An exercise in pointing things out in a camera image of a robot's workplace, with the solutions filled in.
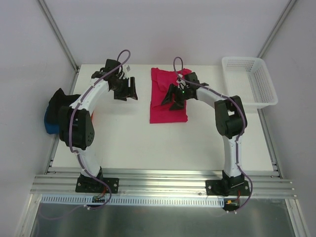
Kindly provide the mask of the pink t shirt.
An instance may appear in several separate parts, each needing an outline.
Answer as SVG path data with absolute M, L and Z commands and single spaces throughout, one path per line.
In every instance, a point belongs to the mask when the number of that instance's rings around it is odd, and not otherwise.
M 185 108 L 171 111 L 171 105 L 161 105 L 171 84 L 177 86 L 175 72 L 165 71 L 159 68 L 151 68 L 152 92 L 150 103 L 150 123 L 174 123 L 187 122 L 188 116 Z

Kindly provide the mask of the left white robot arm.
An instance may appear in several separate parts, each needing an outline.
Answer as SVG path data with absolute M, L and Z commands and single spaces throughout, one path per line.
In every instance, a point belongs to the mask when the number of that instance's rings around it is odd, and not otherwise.
M 135 77 L 128 77 L 129 71 L 129 66 L 108 59 L 104 67 L 92 74 L 90 85 L 79 98 L 58 111 L 60 140 L 77 156 L 80 176 L 88 178 L 86 185 L 93 192 L 103 188 L 104 180 L 100 177 L 102 168 L 90 147 L 95 137 L 91 116 L 105 93 L 112 91 L 115 100 L 138 100 Z

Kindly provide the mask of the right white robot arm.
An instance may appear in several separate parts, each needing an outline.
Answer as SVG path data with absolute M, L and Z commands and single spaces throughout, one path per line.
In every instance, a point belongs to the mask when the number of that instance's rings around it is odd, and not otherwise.
M 239 96 L 229 97 L 200 83 L 196 73 L 177 76 L 177 85 L 171 84 L 161 104 L 171 104 L 170 110 L 180 110 L 185 101 L 196 99 L 212 107 L 215 111 L 215 125 L 224 142 L 224 168 L 222 179 L 211 186 L 218 195 L 227 196 L 236 192 L 244 184 L 245 175 L 241 171 L 241 137 L 247 127 L 246 115 Z

